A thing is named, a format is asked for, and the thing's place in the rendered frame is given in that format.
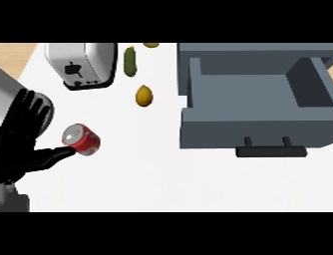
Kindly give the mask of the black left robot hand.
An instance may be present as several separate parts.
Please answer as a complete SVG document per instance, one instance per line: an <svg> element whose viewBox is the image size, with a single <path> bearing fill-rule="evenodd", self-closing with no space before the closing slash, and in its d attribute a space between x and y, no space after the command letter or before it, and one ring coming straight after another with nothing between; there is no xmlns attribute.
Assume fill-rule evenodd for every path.
<svg viewBox="0 0 333 255"><path fill-rule="evenodd" d="M27 172L49 169L75 154L70 146L34 149L50 110L34 96L33 91L19 90L0 126L0 183L16 182Z"/></svg>

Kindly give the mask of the red soda can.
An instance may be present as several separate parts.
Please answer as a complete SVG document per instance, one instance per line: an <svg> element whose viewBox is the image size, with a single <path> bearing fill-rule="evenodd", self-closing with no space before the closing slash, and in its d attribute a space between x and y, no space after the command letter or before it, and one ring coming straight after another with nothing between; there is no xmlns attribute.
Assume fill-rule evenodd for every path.
<svg viewBox="0 0 333 255"><path fill-rule="evenodd" d="M101 138L83 124L73 124L62 134L62 144L73 147L78 154L89 156L101 147Z"/></svg>

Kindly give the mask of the grey open drawer box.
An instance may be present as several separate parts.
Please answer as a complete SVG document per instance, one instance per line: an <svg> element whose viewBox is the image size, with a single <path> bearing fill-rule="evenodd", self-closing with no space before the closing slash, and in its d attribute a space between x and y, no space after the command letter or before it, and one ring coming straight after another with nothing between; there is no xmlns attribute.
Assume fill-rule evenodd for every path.
<svg viewBox="0 0 333 255"><path fill-rule="evenodd" d="M333 79L319 58L229 63L210 70L204 58L191 58L186 98L198 109L333 109Z"/></svg>

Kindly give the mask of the grey drawer front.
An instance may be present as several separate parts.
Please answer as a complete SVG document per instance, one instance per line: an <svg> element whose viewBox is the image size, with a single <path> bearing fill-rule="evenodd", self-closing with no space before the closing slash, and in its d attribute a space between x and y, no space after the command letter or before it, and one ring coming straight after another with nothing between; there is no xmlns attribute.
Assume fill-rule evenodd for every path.
<svg viewBox="0 0 333 255"><path fill-rule="evenodd" d="M281 110L183 109L180 148L235 148L250 137L254 146L322 147L333 143L333 108Z"/></svg>

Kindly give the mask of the white toaster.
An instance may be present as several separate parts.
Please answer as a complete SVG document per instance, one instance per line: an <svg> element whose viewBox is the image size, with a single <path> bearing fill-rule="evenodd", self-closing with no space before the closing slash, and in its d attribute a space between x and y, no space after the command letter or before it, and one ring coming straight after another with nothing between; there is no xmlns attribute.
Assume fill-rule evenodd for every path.
<svg viewBox="0 0 333 255"><path fill-rule="evenodd" d="M70 91L101 89L112 84L117 43L47 43L44 56Z"/></svg>

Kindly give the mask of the yellow lemon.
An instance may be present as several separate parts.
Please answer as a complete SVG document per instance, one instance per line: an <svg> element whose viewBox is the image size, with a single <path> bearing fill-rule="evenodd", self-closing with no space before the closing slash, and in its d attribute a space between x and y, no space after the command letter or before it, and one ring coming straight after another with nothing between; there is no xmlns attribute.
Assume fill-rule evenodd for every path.
<svg viewBox="0 0 333 255"><path fill-rule="evenodd" d="M146 86L141 86L136 92L136 103L141 107L146 107L154 101L152 90Z"/></svg>

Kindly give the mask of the green cucumber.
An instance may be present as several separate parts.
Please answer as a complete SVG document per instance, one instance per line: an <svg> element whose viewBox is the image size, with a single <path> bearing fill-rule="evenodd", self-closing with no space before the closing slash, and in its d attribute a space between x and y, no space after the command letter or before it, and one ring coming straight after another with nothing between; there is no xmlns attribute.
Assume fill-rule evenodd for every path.
<svg viewBox="0 0 333 255"><path fill-rule="evenodd" d="M133 77L138 72L136 63L136 50L135 47L127 47L124 51L124 73L129 77Z"/></svg>

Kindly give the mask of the grey cabinet body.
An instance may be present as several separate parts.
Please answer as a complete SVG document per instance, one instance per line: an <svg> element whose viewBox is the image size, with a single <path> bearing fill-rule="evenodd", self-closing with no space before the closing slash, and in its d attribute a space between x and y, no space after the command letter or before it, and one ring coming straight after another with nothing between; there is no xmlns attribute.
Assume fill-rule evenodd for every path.
<svg viewBox="0 0 333 255"><path fill-rule="evenodd" d="M186 95L189 60L200 59L204 75L284 75L300 58L333 66L333 43L177 43L177 94Z"/></svg>

